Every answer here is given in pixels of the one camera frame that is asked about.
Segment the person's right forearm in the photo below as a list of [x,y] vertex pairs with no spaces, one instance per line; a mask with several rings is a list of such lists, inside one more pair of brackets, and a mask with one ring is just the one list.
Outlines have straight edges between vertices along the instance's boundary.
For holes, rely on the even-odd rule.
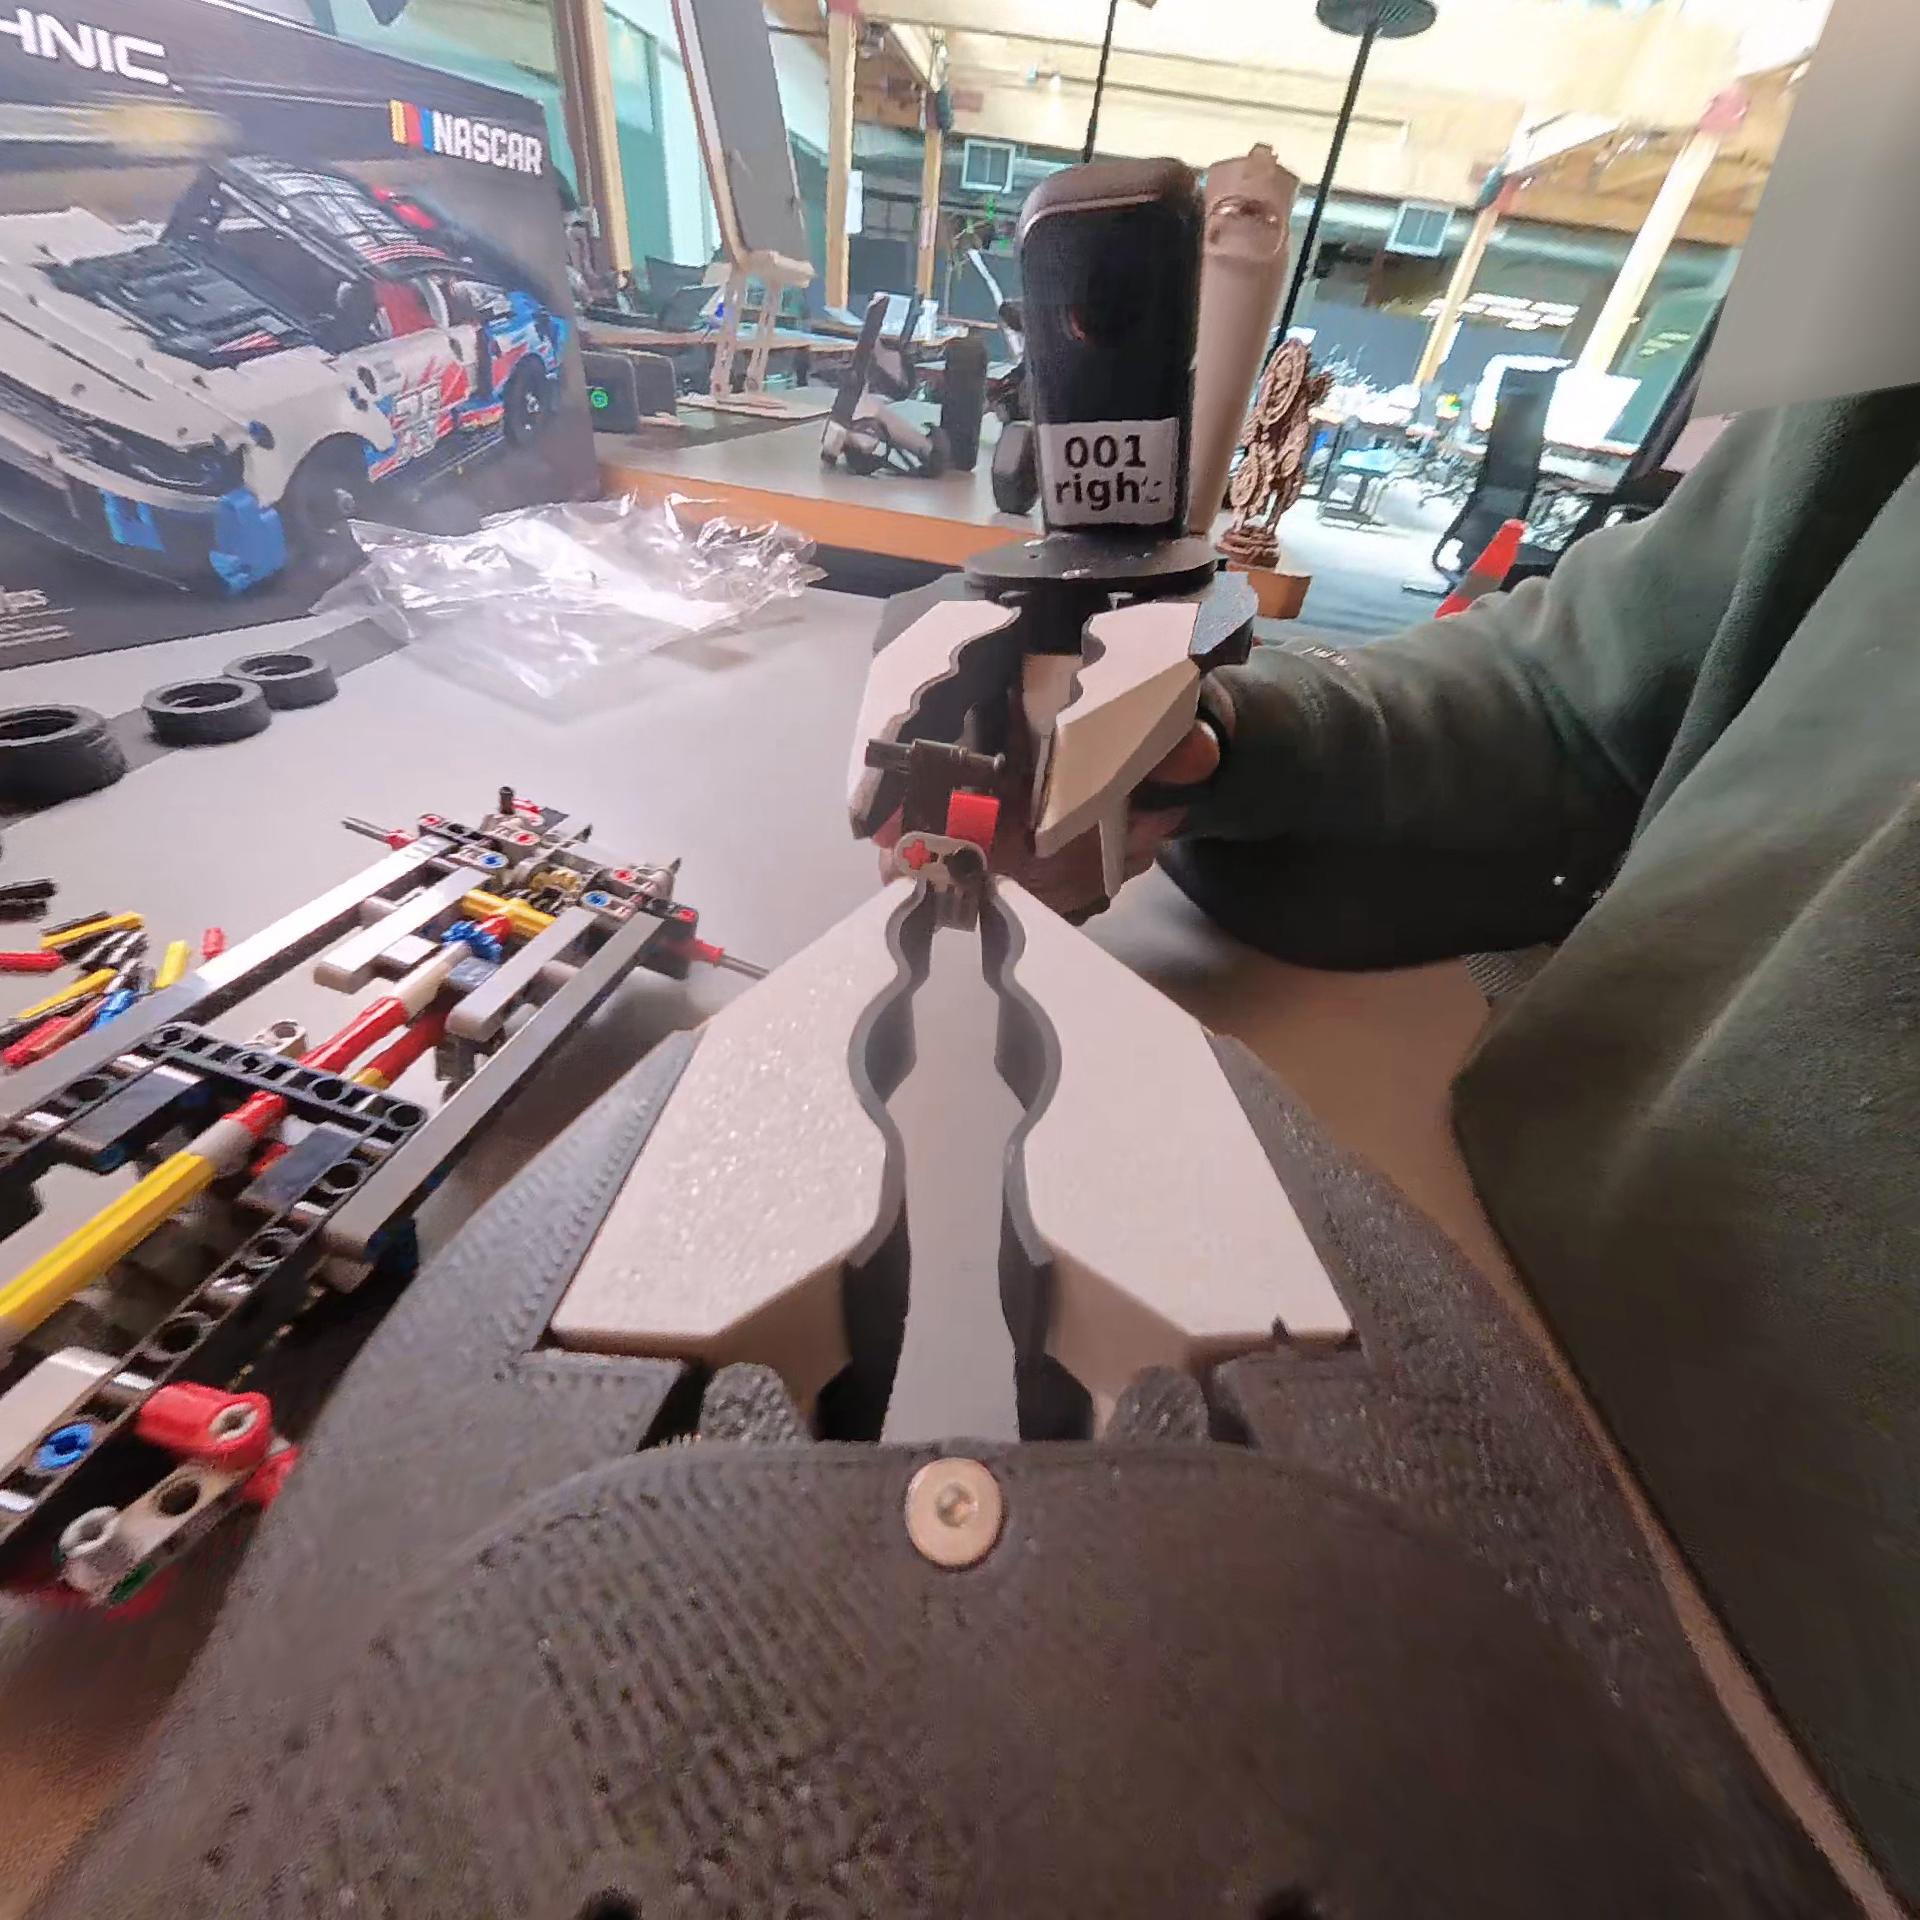
[[1222,762],[1158,864],[1214,923],[1313,969],[1567,930],[1682,743],[1752,530],[1747,501],[1673,498],[1463,615],[1254,650],[1216,674]]

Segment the wooden display easel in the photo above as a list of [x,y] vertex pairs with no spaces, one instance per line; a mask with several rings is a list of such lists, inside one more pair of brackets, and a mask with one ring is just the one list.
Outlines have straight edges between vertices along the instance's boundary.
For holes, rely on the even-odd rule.
[[761,3],[673,3],[695,132],[722,247],[707,405],[795,424],[821,408],[766,392],[786,293],[811,283],[797,173]]

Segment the wooden gear sculpture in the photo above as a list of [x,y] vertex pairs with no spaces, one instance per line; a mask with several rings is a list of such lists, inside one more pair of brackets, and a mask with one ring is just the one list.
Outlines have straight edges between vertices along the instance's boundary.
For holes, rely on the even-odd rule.
[[1232,455],[1222,496],[1226,530],[1216,551],[1240,569],[1280,565],[1280,519],[1304,489],[1312,415],[1331,392],[1331,375],[1312,368],[1310,343],[1283,339],[1273,349]]

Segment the clear empty plastic bag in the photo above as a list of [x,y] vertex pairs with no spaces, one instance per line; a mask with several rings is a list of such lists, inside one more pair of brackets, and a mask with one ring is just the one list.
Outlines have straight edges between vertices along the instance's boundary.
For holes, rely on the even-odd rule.
[[821,586],[814,543],[705,503],[635,496],[503,512],[469,535],[357,521],[361,565],[315,612],[369,623],[421,668],[542,719],[639,697],[666,666],[739,666]]

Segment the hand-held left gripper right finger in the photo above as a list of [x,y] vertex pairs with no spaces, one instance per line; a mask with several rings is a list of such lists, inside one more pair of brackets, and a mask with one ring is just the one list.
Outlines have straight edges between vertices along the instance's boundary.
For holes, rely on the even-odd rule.
[[998,1002],[998,1304],[1022,1425],[1097,1425],[1147,1369],[1205,1381],[1353,1320],[1214,1035],[1024,888],[981,905]]

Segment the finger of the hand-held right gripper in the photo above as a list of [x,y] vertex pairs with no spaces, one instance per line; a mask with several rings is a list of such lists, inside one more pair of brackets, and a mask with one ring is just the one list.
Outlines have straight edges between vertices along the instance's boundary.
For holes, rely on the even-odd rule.
[[1134,792],[1178,746],[1197,714],[1193,653],[1199,603],[1155,600],[1094,612],[1040,768],[1034,853],[1055,857],[1082,833],[1122,853]]
[[871,842],[905,803],[905,778],[869,763],[869,748],[939,746],[997,753],[1006,746],[1017,684],[1019,611],[986,600],[925,603],[871,661],[847,759],[847,826]]

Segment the person's green sweatshirt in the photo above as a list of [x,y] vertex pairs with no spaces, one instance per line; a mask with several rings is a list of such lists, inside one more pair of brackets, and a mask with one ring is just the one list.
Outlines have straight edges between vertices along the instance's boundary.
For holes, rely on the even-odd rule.
[[1446,623],[1614,876],[1455,1087],[1697,1589],[1914,1907],[1914,389],[1734,420]]

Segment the white cylindrical container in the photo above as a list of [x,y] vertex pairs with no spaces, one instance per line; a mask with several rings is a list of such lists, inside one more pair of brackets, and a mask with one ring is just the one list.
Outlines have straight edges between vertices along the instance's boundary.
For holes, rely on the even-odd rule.
[[1209,535],[1280,314],[1298,178],[1263,141],[1205,178],[1186,530]]

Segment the wooden edged desk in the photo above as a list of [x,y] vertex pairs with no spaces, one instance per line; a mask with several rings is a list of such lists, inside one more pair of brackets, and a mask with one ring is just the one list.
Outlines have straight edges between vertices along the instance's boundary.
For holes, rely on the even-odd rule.
[[719,415],[682,401],[678,418],[594,435],[602,492],[673,503],[681,523],[774,521],[814,543],[822,586],[882,600],[931,586],[974,555],[1040,535],[1037,511],[1000,512],[1006,424],[981,420],[976,465],[937,475],[851,474],[821,457],[827,417]]

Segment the lego car chassis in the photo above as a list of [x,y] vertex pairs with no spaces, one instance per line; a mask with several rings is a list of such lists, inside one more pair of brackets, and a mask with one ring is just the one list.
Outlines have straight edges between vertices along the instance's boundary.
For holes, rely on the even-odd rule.
[[638,972],[707,944],[681,864],[510,787],[425,811],[255,937],[54,927],[5,1025],[5,1597],[128,1615],[280,1493],[418,1271],[415,1216]]

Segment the small red grey lego assembly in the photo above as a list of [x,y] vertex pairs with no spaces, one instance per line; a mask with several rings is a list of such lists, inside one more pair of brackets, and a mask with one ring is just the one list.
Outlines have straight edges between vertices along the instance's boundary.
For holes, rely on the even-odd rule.
[[910,880],[931,900],[931,923],[976,930],[992,882],[1000,803],[963,787],[905,801],[895,840],[879,853],[885,880]]

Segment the lego set box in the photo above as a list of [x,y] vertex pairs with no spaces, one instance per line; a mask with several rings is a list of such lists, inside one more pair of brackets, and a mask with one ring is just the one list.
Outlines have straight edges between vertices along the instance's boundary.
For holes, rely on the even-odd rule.
[[599,488],[533,4],[2,4],[5,668]]

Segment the orange traffic cone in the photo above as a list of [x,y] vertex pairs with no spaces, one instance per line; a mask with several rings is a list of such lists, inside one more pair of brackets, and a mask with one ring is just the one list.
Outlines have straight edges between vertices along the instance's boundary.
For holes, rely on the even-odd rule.
[[1432,617],[1454,617],[1490,593],[1499,593],[1517,563],[1526,532],[1523,519],[1506,519],[1475,561],[1463,569]]

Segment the white black headset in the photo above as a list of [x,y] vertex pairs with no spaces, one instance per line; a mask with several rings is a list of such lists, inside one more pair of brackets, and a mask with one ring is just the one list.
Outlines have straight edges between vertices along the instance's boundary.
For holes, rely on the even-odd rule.
[[921,296],[871,300],[822,424],[822,469],[902,477],[939,477],[953,469],[953,447],[944,427],[921,425],[897,408],[921,380],[921,309]]

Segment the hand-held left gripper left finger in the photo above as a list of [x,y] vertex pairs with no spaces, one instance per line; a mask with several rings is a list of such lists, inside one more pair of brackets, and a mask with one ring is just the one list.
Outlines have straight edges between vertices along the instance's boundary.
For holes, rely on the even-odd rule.
[[547,1336],[570,1353],[770,1369],[814,1409],[851,1360],[842,1285],[899,1183],[857,1093],[862,1017],[899,984],[894,880],[696,1034]]

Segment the person's right hand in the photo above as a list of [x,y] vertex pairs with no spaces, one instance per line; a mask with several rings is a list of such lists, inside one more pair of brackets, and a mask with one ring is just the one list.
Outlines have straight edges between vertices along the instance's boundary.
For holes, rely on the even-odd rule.
[[1097,831],[1079,835],[1055,856],[1040,856],[1032,833],[1014,807],[998,818],[992,872],[998,880],[1024,888],[1067,923],[1089,922],[1107,909],[1125,880],[1155,864],[1217,763],[1219,741],[1211,723],[1197,719],[1126,801],[1122,880],[1118,882],[1103,879]]

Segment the pile of loose lego pieces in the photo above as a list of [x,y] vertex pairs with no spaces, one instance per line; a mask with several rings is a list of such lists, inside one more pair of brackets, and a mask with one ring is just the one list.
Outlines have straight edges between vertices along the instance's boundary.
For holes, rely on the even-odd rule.
[[39,944],[5,954],[5,975],[51,976],[51,991],[2,1020],[2,1073],[40,1066],[86,1034],[129,1016],[223,956],[225,930],[159,941],[137,909],[91,912],[50,923]]

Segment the black office chair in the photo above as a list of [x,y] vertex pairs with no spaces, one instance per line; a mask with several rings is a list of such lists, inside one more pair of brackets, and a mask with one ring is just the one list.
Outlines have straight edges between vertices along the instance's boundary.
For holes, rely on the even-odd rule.
[[1563,368],[1506,368],[1470,492],[1431,551],[1454,587],[1509,521],[1526,523],[1539,484],[1546,417]]

